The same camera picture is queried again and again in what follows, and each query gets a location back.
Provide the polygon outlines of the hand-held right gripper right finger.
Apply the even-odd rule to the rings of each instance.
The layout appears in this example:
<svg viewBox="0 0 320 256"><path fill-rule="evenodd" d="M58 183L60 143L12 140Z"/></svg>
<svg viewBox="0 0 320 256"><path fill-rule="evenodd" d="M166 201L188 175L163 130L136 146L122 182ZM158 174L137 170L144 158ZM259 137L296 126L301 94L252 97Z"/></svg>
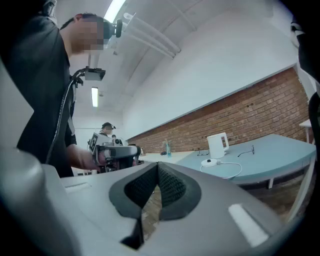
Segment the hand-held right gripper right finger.
<svg viewBox="0 0 320 256"><path fill-rule="evenodd" d="M200 186L197 206L184 218L161 220L144 243L148 256L275 256L301 223L278 215L234 183L172 164Z"/></svg>

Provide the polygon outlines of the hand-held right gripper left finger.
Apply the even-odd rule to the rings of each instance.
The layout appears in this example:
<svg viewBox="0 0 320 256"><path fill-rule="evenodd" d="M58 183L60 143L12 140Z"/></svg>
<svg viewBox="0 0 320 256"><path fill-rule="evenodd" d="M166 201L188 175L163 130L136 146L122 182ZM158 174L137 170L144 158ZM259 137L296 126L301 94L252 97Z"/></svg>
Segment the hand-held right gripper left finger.
<svg viewBox="0 0 320 256"><path fill-rule="evenodd" d="M115 172L63 178L75 210L82 256L157 256L158 243L144 240L142 211L158 183L156 163Z"/></svg>

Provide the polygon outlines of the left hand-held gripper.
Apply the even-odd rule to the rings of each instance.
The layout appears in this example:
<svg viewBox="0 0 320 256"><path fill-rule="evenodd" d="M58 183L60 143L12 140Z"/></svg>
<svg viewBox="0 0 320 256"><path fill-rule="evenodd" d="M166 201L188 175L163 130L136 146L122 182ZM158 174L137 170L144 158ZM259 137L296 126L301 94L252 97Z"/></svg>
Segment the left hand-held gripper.
<svg viewBox="0 0 320 256"><path fill-rule="evenodd" d="M114 172L138 164L141 148L136 145L123 145L115 135L108 137L94 133L88 142L89 151L101 173Z"/></svg>

